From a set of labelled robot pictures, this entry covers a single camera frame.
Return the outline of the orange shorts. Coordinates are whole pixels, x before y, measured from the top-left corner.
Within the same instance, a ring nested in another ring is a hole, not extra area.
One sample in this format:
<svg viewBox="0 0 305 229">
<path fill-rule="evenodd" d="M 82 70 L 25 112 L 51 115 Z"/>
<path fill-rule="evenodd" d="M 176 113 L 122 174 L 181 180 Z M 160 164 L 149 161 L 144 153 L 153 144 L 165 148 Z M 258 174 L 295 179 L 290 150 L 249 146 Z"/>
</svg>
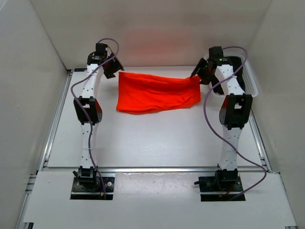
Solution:
<svg viewBox="0 0 305 229">
<path fill-rule="evenodd" d="M 116 110 L 133 115 L 189 108 L 201 101 L 200 78 L 120 72 Z"/>
</svg>

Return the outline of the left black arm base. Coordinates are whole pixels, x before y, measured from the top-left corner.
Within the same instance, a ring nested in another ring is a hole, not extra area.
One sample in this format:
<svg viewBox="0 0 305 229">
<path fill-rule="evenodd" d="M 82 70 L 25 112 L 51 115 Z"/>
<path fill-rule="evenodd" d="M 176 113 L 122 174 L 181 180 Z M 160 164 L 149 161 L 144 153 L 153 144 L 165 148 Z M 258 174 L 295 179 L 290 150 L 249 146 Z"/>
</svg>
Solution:
<svg viewBox="0 0 305 229">
<path fill-rule="evenodd" d="M 115 177 L 101 179 L 94 167 L 79 167 L 73 171 L 73 183 L 70 199 L 72 200 L 113 200 Z"/>
</svg>

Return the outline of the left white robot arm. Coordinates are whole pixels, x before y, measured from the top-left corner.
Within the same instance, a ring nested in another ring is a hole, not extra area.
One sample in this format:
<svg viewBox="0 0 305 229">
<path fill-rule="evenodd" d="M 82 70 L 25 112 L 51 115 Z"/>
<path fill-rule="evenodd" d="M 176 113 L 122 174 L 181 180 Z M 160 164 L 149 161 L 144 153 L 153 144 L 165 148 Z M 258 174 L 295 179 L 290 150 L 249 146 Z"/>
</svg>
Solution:
<svg viewBox="0 0 305 229">
<path fill-rule="evenodd" d="M 95 153 L 95 138 L 99 123 L 102 121 L 102 108 L 97 100 L 101 77 L 115 77 L 124 67 L 117 58 L 119 46 L 114 52 L 105 39 L 95 44 L 95 51 L 87 57 L 86 77 L 71 86 L 73 105 L 82 131 L 81 170 L 98 173 Z"/>
</svg>

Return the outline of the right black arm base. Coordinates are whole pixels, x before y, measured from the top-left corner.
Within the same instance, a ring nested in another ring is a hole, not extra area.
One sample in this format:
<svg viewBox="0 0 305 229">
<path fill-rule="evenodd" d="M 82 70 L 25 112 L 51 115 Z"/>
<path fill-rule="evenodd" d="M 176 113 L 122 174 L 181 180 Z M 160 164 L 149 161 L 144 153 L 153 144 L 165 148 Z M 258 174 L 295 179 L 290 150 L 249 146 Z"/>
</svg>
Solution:
<svg viewBox="0 0 305 229">
<path fill-rule="evenodd" d="M 199 186 L 201 202 L 246 201 L 237 169 L 218 169 L 213 176 L 198 177 L 194 185 Z"/>
</svg>

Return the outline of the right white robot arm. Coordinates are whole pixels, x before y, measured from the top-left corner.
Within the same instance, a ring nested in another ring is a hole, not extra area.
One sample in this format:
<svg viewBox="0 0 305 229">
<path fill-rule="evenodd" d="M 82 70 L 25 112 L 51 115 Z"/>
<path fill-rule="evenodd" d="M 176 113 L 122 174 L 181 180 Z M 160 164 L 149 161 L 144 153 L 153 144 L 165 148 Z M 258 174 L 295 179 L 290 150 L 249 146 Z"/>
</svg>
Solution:
<svg viewBox="0 0 305 229">
<path fill-rule="evenodd" d="M 214 178 L 214 186 L 221 191 L 236 180 L 237 149 L 241 131 L 248 122 L 253 97 L 247 94 L 238 81 L 240 65 L 234 68 L 232 60 L 224 56 L 222 47 L 209 48 L 208 59 L 201 58 L 191 73 L 191 77 L 198 76 L 199 83 L 211 84 L 211 92 L 224 95 L 224 101 L 219 112 L 219 121 L 223 128 L 223 141 L 220 162 Z"/>
</svg>

